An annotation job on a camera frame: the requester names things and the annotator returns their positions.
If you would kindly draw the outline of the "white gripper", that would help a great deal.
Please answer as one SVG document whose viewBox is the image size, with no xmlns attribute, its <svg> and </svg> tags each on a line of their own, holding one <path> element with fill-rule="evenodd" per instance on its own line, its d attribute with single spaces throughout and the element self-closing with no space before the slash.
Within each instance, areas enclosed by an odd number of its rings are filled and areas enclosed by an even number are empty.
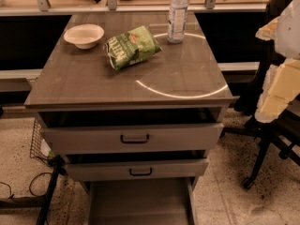
<svg viewBox="0 0 300 225">
<path fill-rule="evenodd" d="M 259 28 L 255 37 L 269 41 L 276 39 L 278 18 Z M 300 61 L 287 59 L 280 66 L 267 70 L 262 94 L 257 103 L 255 118 L 261 123 L 271 123 L 300 94 Z"/>
</svg>

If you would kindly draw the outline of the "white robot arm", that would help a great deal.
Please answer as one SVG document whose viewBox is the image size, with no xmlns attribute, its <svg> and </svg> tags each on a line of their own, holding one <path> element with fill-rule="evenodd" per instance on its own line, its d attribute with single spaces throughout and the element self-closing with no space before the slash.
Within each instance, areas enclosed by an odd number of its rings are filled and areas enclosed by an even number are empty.
<svg viewBox="0 0 300 225">
<path fill-rule="evenodd" d="M 300 93 L 300 0 L 292 0 L 256 37 L 273 39 L 275 51 L 285 57 L 267 70 L 254 114 L 257 121 L 271 123 Z"/>
</svg>

